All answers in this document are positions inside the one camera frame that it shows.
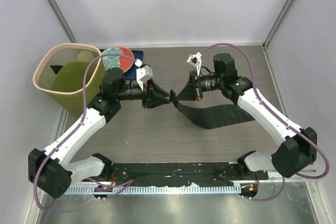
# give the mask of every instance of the basket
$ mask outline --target basket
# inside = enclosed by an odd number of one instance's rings
[[[61,44],[51,49],[38,65],[33,83],[75,117],[83,113],[83,77],[89,62],[101,55],[94,46]],[[105,75],[102,60],[92,64],[86,82],[87,103],[99,92]]]

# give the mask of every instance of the white wall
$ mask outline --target white wall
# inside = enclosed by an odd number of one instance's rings
[[[331,210],[336,209],[336,1],[296,0],[270,44],[290,117],[318,133],[331,170],[322,180]],[[324,171],[321,158],[318,171]]]
[[[264,42],[285,0],[56,0],[76,39],[98,47]]]
[[[55,137],[61,107],[32,78],[45,53],[63,42],[46,0],[0,0],[1,223],[24,223],[33,196],[28,154]]]

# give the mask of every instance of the gray wood tabletop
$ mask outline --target gray wood tabletop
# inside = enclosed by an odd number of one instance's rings
[[[256,72],[256,83],[262,94],[280,109],[274,84],[261,46],[242,47],[250,56]],[[153,69],[153,79],[161,88],[179,93],[193,67],[186,63],[189,54],[201,47],[142,48],[144,62]],[[247,61],[234,48],[217,47],[202,56],[202,63],[213,70],[212,58],[219,52],[230,53],[240,76],[250,78]],[[220,91],[204,93],[201,102],[184,102],[204,108],[230,104]],[[141,101],[122,101],[121,110],[99,130],[75,155],[74,161],[101,153],[113,162],[221,162],[236,161],[241,155],[257,151],[274,151],[276,145],[256,122],[202,129],[190,122],[173,104],[143,109]],[[75,122],[68,117],[67,127]]]

